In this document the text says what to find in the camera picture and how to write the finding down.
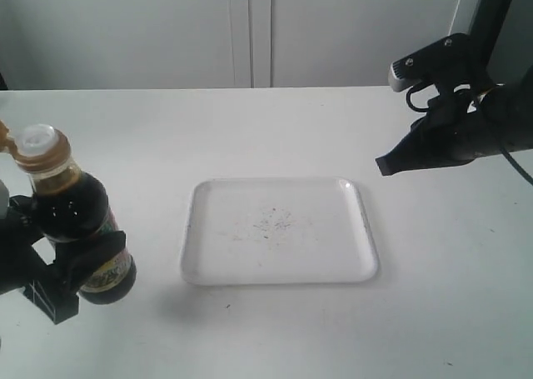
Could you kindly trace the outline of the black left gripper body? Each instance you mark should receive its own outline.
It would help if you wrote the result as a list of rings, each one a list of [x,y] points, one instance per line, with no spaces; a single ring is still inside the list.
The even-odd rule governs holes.
[[[18,291],[57,325],[79,313],[79,297],[63,267],[46,263],[33,247],[43,238],[14,207],[1,215],[1,293]]]

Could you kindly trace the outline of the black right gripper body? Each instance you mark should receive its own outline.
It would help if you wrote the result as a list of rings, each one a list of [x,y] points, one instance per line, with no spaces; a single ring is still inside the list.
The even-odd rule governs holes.
[[[473,112],[424,135],[428,167],[456,167],[477,158],[532,149],[532,70],[495,87]]]

